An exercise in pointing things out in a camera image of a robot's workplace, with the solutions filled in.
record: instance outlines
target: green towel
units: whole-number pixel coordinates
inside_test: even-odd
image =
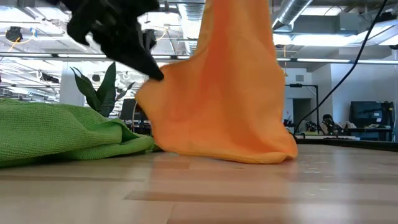
[[[152,137],[90,108],[0,99],[0,167],[103,159],[154,147]]]

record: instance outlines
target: orange cloth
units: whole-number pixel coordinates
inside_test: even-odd
[[[267,0],[207,0],[198,48],[137,93],[165,151],[252,164],[297,155]]]

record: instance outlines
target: wooden floor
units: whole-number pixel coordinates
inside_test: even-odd
[[[157,153],[0,170],[0,222],[398,223],[398,153],[300,146],[280,165]]]

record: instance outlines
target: ceiling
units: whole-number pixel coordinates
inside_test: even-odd
[[[70,12],[63,11],[59,7],[49,7],[42,2],[35,2],[35,7],[17,7],[17,1],[0,0],[0,52],[37,52],[51,54],[102,54],[100,46],[96,44],[90,36],[87,41],[90,46],[78,44],[67,36],[66,24],[70,19]],[[186,17],[183,7],[202,7],[204,0],[168,0],[170,8],[180,10],[179,14],[165,12],[151,12],[139,18],[143,29],[154,29],[158,38],[157,45],[152,49],[154,55],[189,55],[195,49],[195,39],[200,29],[200,20],[193,20]],[[270,12],[277,13],[282,0],[269,1]],[[359,13],[371,12],[382,3],[382,0],[350,0],[350,1],[324,1],[314,0],[311,5],[304,10],[301,21],[305,27],[306,16],[324,17],[327,21],[340,16],[341,14],[349,14],[358,17],[359,33],[366,31],[366,17],[359,17]],[[398,0],[390,0],[389,7],[395,8]],[[13,46],[5,38],[5,32],[10,26],[19,26],[22,28],[23,44]],[[389,31],[392,37],[398,34],[395,26]],[[302,57],[302,58],[353,58],[358,53],[358,47],[322,47],[322,46],[302,46],[302,45],[286,45],[285,47],[276,47],[278,57]],[[370,46],[364,53],[367,58],[384,58],[391,54],[388,46]],[[37,71],[48,73],[60,81],[63,67],[66,62],[61,60],[26,60],[23,58],[0,58],[0,74],[2,78],[1,85],[48,85],[48,83],[40,81]],[[93,74],[103,77],[104,71],[111,62],[84,61],[80,60],[80,68],[89,78]],[[319,65],[311,63],[281,63],[281,66],[307,68],[309,72],[317,68]],[[125,88],[131,82],[136,82],[132,91],[127,97],[133,97],[134,91],[137,90],[144,82],[145,76],[139,72],[117,64],[119,75],[118,86]],[[51,84],[52,88],[9,88],[0,86],[1,95],[12,96],[16,98],[33,99],[34,101],[57,102],[59,99],[59,84]]]

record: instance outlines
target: cloth fold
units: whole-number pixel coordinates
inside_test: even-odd
[[[150,136],[89,108],[0,99],[0,167],[151,151]]]
[[[253,164],[297,155],[266,0],[207,0],[195,55],[161,70],[136,97],[163,150]]]

